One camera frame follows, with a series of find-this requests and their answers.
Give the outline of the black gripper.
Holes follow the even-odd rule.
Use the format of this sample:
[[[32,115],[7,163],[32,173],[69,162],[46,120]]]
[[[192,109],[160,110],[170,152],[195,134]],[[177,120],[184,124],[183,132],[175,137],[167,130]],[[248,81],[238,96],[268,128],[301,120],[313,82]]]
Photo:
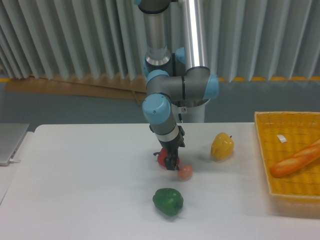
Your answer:
[[[170,133],[157,135],[161,146],[168,151],[165,157],[165,167],[167,170],[176,171],[179,168],[178,164],[178,148],[184,148],[185,131],[182,127],[175,127]]]

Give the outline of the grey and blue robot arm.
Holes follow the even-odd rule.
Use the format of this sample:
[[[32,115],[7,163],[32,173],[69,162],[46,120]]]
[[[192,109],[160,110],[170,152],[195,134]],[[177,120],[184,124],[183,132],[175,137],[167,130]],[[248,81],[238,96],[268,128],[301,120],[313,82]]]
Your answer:
[[[185,74],[176,74],[176,53],[170,53],[167,44],[166,10],[170,0],[136,0],[143,13],[147,41],[144,62],[146,99],[142,111],[150,130],[166,150],[164,165],[167,170],[179,169],[179,148],[185,147],[185,132],[177,124],[172,106],[204,105],[219,93],[219,81],[211,74],[205,38],[204,4],[201,0],[180,0],[183,16],[184,54],[180,61]]]

